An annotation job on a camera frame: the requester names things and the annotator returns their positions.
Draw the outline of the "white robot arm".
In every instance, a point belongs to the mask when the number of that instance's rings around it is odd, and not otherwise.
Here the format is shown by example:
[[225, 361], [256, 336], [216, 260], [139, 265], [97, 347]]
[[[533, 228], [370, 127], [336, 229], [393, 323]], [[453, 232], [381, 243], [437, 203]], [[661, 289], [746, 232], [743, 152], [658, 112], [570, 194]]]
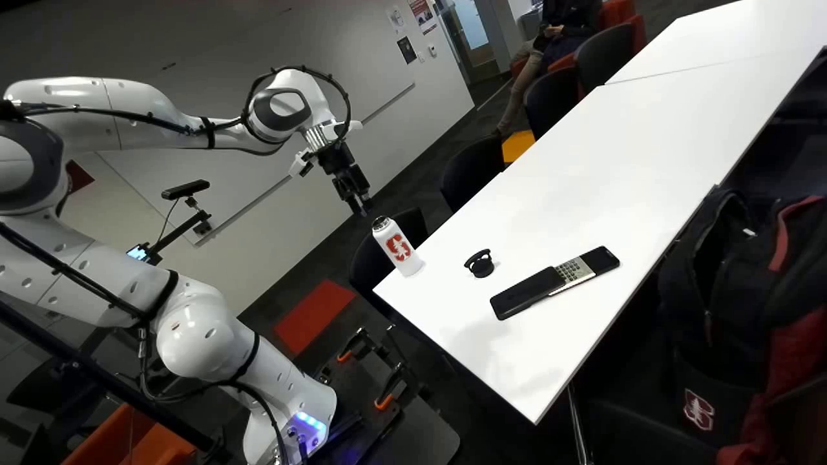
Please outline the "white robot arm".
[[162, 90], [127, 78], [26, 78], [3, 90], [0, 291], [95, 327], [133, 327], [177, 376], [247, 407], [242, 459], [300, 465], [327, 442], [339, 392], [303, 372], [228, 309], [220, 289], [136, 260], [60, 219], [73, 150], [238, 150], [274, 155], [300, 139], [300, 171], [321, 166], [352, 206], [367, 177], [345, 146], [348, 108], [339, 83], [309, 68], [252, 79], [233, 117], [193, 117]]

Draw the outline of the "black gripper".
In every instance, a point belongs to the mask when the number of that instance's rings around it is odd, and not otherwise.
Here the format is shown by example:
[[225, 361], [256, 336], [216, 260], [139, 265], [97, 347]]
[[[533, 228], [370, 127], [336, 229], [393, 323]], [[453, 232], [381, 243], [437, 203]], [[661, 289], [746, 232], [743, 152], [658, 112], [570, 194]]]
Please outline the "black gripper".
[[365, 197], [370, 192], [370, 184], [367, 184], [362, 167], [357, 166], [348, 145], [345, 141], [327, 145], [316, 152], [316, 161], [334, 177], [339, 197], [353, 198], [353, 206], [357, 206], [353, 211], [358, 217], [367, 217], [370, 206], [367, 206]]

